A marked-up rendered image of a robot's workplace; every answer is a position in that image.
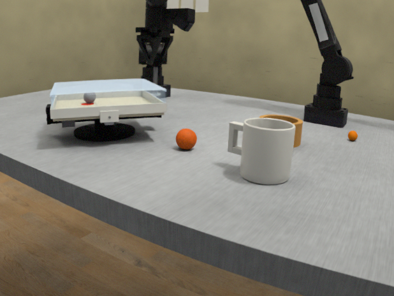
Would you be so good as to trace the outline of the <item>white mug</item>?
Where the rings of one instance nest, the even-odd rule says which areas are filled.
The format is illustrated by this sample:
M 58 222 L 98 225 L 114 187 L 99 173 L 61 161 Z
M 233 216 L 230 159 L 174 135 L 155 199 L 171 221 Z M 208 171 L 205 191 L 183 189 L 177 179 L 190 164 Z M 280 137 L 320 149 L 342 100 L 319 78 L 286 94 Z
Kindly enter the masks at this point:
M 271 118 L 230 122 L 228 152 L 241 155 L 240 175 L 256 184 L 286 182 L 291 171 L 295 128 L 290 122 Z M 238 131 L 243 131 L 242 147 L 237 146 Z

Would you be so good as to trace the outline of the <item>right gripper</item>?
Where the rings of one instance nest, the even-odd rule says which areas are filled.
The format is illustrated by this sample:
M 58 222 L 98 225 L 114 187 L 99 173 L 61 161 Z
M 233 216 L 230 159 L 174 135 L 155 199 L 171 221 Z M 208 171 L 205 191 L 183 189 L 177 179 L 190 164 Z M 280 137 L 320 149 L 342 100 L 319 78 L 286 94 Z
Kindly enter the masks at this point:
M 136 33 L 140 33 L 140 35 L 136 35 L 136 40 L 146 58 L 147 64 L 154 63 L 160 43 L 165 43 L 163 50 L 161 52 L 161 55 L 164 58 L 165 53 L 167 52 L 168 48 L 170 47 L 173 41 L 173 36 L 170 36 L 170 34 L 174 34 L 175 32 L 175 29 L 171 29 L 171 28 L 149 27 L 150 9 L 155 9 L 155 7 L 149 7 L 145 9 L 145 27 L 136 27 Z M 150 29 L 150 32 L 148 29 Z M 152 33 L 151 31 L 156 33 Z M 153 35 L 141 36 L 141 35 L 149 35 L 149 34 L 153 34 Z M 160 38 L 160 36 L 164 36 L 164 37 Z M 150 43 L 152 49 L 151 57 L 149 57 L 145 43 Z

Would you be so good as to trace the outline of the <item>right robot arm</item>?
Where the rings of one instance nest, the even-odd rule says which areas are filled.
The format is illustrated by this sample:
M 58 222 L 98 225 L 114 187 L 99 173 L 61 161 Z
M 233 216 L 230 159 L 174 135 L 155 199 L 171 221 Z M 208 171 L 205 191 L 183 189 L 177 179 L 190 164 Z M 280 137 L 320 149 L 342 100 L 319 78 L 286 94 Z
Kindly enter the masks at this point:
M 146 0 L 146 8 L 150 9 L 149 27 L 164 27 L 173 29 L 173 25 L 178 26 L 181 30 L 189 32 L 195 23 L 195 10 L 190 8 L 168 8 L 167 0 Z M 165 4 L 164 4 L 165 3 Z M 159 8 L 163 7 L 163 8 Z M 147 65 L 143 67 L 141 78 L 153 83 L 154 67 L 147 64 L 146 58 L 139 46 L 138 64 Z M 164 84 L 161 65 L 158 68 L 157 85 L 164 89 L 171 89 L 170 84 Z

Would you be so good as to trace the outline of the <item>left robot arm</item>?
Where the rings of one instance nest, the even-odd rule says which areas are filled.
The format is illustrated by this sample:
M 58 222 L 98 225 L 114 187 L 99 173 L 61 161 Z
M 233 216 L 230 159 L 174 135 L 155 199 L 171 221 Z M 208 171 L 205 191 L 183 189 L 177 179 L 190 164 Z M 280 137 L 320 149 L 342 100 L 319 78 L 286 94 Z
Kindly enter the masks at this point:
M 341 86 L 336 84 L 354 78 L 353 65 L 342 55 L 340 43 L 322 0 L 301 0 L 301 2 L 324 59 L 313 103 L 305 105 L 304 112 L 345 118 L 348 109 L 341 108 Z

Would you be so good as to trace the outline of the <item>orange ball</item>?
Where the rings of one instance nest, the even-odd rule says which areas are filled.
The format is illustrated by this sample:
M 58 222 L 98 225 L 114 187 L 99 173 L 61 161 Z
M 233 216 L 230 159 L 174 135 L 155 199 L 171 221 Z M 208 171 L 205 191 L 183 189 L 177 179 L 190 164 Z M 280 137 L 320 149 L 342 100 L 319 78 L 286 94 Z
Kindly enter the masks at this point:
M 350 131 L 348 133 L 348 139 L 350 139 L 351 141 L 355 141 L 357 139 L 357 137 L 358 137 L 358 134 L 355 131 Z
M 176 143 L 181 149 L 191 149 L 195 146 L 197 141 L 196 134 L 191 129 L 182 129 L 177 133 Z

